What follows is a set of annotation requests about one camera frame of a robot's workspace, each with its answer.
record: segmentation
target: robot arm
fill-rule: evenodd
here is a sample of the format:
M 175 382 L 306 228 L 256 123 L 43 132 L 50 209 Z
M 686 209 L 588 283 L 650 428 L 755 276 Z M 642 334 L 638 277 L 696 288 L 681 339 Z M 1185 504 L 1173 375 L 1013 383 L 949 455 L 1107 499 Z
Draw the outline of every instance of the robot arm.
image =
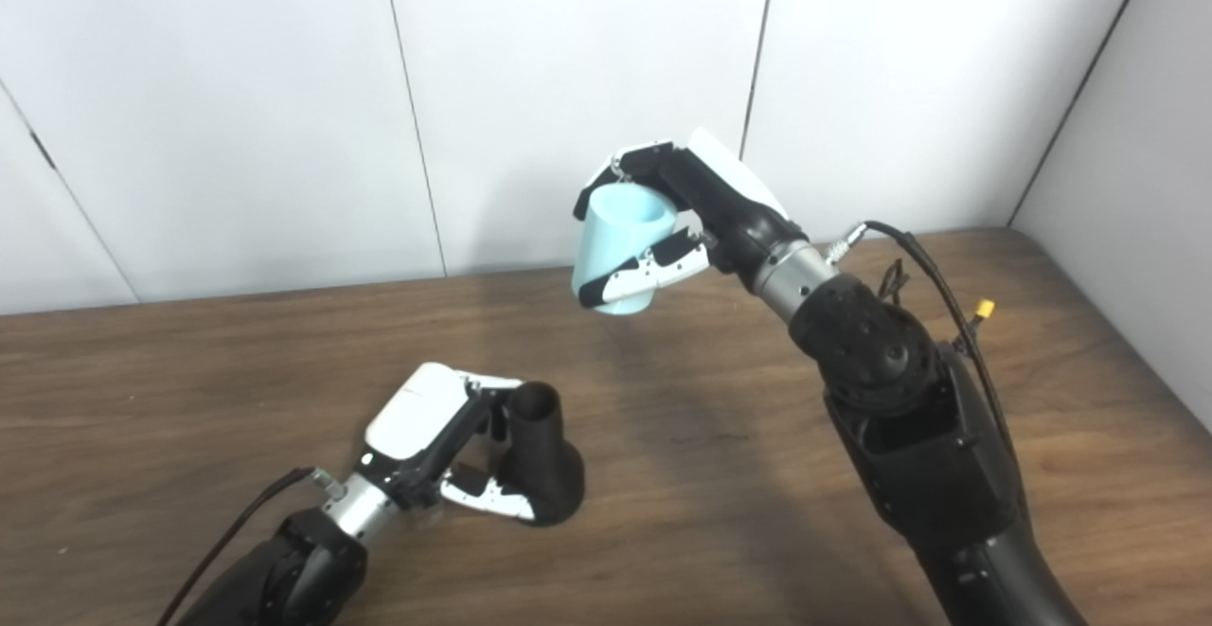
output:
M 476 440 L 504 450 L 491 473 L 459 463 Z M 571 517 L 584 498 L 581 454 L 564 440 L 550 385 L 441 363 L 417 368 L 371 420 L 344 483 L 313 478 L 327 502 L 290 515 L 216 579 L 179 626 L 325 626 L 361 586 L 375 538 L 401 512 L 435 512 L 451 501 L 547 527 Z
M 690 259 L 685 264 L 694 272 L 707 266 L 734 272 L 817 363 L 830 419 L 871 502 L 913 547 L 951 622 L 1085 624 L 1035 545 L 1013 446 L 994 413 L 991 380 L 978 363 L 987 404 L 957 354 L 979 360 L 971 328 L 961 329 L 965 345 L 934 341 L 909 311 L 836 269 L 868 228 L 920 251 L 910 235 L 868 222 L 818 254 L 770 190 L 702 130 L 682 148 L 656 143 L 612 157 L 582 190 L 577 219 L 588 195 L 608 182 L 667 195 L 679 211 L 694 212 L 702 230 L 674 234 L 585 282 L 582 306 L 629 297 L 641 286 L 671 285 L 679 280 L 661 269 L 671 263 L 678 271 L 680 259 Z M 705 263 L 693 254 L 698 249 Z M 925 259 L 928 276 L 950 298 L 924 252 L 911 253 Z M 685 264 L 680 271 L 687 271 Z M 951 298 L 949 308 L 964 323 L 953 305 Z

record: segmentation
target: wooden table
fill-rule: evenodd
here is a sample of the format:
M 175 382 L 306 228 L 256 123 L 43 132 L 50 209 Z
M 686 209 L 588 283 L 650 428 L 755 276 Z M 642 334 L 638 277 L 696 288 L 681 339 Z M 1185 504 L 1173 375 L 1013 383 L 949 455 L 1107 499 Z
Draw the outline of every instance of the wooden table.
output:
M 1010 230 L 925 239 L 982 328 L 1036 533 L 1091 624 L 1212 618 L 1212 440 Z M 877 281 L 891 242 L 846 266 Z M 0 624 L 152 624 L 291 466 L 344 475 L 424 360 L 561 389 L 589 495 L 553 529 L 447 506 L 372 551 L 344 625 L 943 624 L 871 510 L 813 363 L 708 274 L 644 315 L 581 311 L 567 269 L 0 320 Z M 922 276 L 905 304 L 954 335 Z M 273 501 L 225 565 L 291 510 Z

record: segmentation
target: cup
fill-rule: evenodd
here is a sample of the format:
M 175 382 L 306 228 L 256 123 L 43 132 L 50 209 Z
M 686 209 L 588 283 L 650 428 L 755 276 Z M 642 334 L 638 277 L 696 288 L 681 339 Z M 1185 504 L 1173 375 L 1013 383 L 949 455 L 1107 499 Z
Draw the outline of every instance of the cup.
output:
M 678 224 L 674 203 L 653 189 L 635 183 L 611 183 L 589 195 L 589 211 L 581 232 L 581 251 L 572 266 L 572 294 L 595 277 L 638 258 L 653 242 L 669 237 Z M 610 315 L 633 315 L 652 303 L 652 291 L 598 306 Z

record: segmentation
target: metal cylinder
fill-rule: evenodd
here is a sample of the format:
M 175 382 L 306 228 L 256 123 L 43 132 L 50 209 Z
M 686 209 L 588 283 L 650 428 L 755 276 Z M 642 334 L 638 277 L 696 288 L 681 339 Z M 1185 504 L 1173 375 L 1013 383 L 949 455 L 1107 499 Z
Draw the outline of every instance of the metal cylinder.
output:
M 367 545 L 400 512 L 381 488 L 358 473 L 345 481 L 345 495 L 333 498 L 321 510 L 361 545 Z
M 813 289 L 836 275 L 837 269 L 825 263 L 812 243 L 791 241 L 778 246 L 758 269 L 754 293 L 787 323 Z

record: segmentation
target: black robot forearm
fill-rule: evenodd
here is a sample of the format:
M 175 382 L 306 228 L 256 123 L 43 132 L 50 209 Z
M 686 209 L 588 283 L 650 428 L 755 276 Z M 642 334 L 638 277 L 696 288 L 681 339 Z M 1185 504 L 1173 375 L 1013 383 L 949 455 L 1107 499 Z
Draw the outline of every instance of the black robot forearm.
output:
M 308 509 L 234 562 L 178 626 L 328 626 L 366 576 L 367 552 L 333 518 Z
M 1022 479 L 960 355 L 853 276 L 789 332 L 880 517 L 913 547 L 956 626 L 1085 626 L 1040 553 Z

